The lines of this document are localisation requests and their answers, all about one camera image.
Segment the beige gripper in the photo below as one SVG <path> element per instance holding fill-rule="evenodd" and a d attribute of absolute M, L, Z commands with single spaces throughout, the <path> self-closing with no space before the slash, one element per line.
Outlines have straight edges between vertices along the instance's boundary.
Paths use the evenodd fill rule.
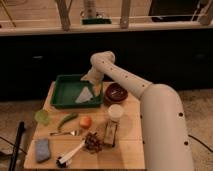
<path fill-rule="evenodd" d="M 93 92 L 95 97 L 99 96 L 101 93 L 101 81 L 104 78 L 104 74 L 94 67 L 92 67 L 87 74 L 81 77 L 81 81 L 89 81 L 93 84 Z"/>

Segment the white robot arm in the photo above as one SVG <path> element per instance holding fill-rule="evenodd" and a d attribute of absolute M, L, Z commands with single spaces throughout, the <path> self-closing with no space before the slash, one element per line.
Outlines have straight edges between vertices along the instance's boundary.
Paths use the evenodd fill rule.
<path fill-rule="evenodd" d="M 195 171 L 183 104 L 168 85 L 154 84 L 115 65 L 111 51 L 95 53 L 82 77 L 97 85 L 107 75 L 140 101 L 147 171 Z"/>

